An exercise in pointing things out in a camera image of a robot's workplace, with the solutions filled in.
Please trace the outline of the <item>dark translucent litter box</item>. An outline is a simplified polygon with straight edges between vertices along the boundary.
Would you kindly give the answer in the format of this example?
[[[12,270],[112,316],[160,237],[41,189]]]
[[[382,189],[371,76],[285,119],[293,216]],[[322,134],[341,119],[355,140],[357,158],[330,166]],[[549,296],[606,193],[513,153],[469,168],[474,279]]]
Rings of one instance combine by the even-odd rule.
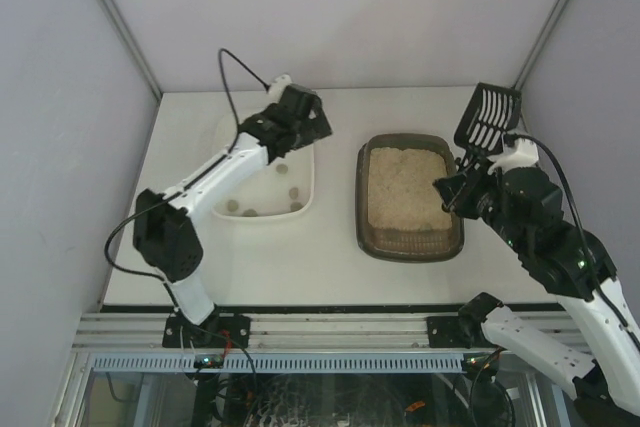
[[[358,152],[355,225],[360,249],[385,261],[450,260],[464,246],[464,223],[442,208],[433,182],[455,172],[448,143],[434,135],[380,134]]]

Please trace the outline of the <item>black slotted litter scoop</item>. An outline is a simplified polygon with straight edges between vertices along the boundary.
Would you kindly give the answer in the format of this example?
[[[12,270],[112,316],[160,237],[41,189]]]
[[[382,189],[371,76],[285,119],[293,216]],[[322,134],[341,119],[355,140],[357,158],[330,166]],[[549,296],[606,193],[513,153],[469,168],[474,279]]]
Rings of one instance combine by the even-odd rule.
[[[502,136],[518,125],[521,103],[516,89],[476,85],[454,133],[454,144],[464,150],[460,167],[503,153]]]

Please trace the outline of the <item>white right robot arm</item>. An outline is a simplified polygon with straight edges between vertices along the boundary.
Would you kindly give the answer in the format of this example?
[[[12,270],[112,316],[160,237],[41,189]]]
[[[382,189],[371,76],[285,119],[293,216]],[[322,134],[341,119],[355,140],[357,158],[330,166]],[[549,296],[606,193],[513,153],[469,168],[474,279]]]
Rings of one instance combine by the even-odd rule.
[[[639,327],[597,237],[563,218],[562,191],[536,166],[493,172],[467,166],[434,183],[444,210],[482,220],[554,296],[589,347],[577,352],[482,292],[458,312],[467,345],[485,340],[543,373],[589,426],[639,423]]]

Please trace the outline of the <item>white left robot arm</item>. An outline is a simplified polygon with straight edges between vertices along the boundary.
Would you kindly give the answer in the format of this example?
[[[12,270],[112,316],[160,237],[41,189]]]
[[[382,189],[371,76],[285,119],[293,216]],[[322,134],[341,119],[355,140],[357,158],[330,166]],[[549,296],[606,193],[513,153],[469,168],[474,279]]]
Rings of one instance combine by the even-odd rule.
[[[196,327],[216,310],[200,274],[201,219],[241,182],[332,134],[316,92],[284,76],[269,87],[267,98],[263,110],[236,124],[231,144],[190,176],[136,198],[133,247],[159,275],[178,312]]]

